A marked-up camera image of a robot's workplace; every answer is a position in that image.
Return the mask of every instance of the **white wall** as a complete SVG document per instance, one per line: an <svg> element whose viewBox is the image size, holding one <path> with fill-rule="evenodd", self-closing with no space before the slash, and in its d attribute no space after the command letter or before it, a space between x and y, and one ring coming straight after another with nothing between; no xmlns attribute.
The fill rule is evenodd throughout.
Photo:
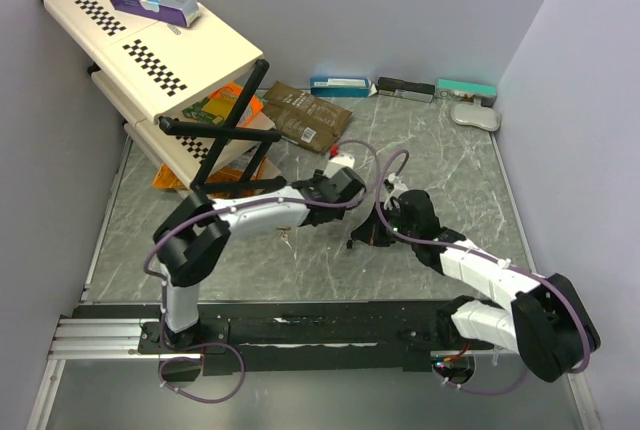
<svg viewBox="0 0 640 430"><path fill-rule="evenodd" d="M201 0L279 78L459 78L497 84L543 0Z"/></svg>
<svg viewBox="0 0 640 430"><path fill-rule="evenodd" d="M605 428L638 428L640 0L546 0L499 85L499 145L534 258L573 279L602 337Z"/></svg>
<svg viewBox="0 0 640 430"><path fill-rule="evenodd" d="M80 297L123 138L39 0L0 0L0 36L0 427L17 430Z"/></svg>

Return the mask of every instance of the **brown bag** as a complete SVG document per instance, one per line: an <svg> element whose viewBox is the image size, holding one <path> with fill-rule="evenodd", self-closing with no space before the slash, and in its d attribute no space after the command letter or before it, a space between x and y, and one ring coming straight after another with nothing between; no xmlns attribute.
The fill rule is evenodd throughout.
<svg viewBox="0 0 640 430"><path fill-rule="evenodd" d="M351 118L349 110L280 82L264 98L262 112L276 128L293 143L318 153L336 143Z"/></svg>

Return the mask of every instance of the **marble floor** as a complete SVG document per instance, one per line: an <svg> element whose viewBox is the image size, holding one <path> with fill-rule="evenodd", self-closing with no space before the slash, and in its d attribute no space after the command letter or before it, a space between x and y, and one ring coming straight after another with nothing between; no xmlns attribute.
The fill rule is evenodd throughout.
<svg viewBox="0 0 640 430"><path fill-rule="evenodd" d="M490 253L527 266L514 210L490 135L449 118L450 102L426 104L393 97L333 99L353 112L345 138L373 144L384 161L406 148L411 159L402 177L409 188L429 192L441 223L464 233ZM349 146L356 170L371 182L375 170L363 148ZM326 156L281 141L269 158L288 180L324 168ZM94 302L152 302L159 282L142 272L158 225L180 203L173 191L151 188L154 165L133 145L93 280ZM201 300L450 299L475 295L465 284L421 265L411 249L395 244L345 246L369 214L371 199L344 220L292 230L289 245L278 231L227 245Z"/></svg>

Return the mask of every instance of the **purple box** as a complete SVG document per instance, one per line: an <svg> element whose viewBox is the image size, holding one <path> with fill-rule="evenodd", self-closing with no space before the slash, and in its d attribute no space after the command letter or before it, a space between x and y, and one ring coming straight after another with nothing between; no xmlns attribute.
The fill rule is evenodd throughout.
<svg viewBox="0 0 640 430"><path fill-rule="evenodd" d="M200 15L196 0L110 0L116 10L188 27Z"/></svg>

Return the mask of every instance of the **gray wall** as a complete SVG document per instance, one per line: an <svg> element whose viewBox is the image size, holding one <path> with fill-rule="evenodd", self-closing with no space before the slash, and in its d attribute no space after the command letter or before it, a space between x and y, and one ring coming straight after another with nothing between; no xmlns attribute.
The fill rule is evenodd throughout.
<svg viewBox="0 0 640 430"><path fill-rule="evenodd" d="M23 428L78 301L123 139L39 0L0 0L0 427Z"/></svg>
<svg viewBox="0 0 640 430"><path fill-rule="evenodd" d="M543 0L201 0L272 63L274 78L387 75L497 84Z"/></svg>
<svg viewBox="0 0 640 430"><path fill-rule="evenodd" d="M605 428L638 428L640 0L546 0L500 82L499 145L533 254L573 279L603 340Z"/></svg>

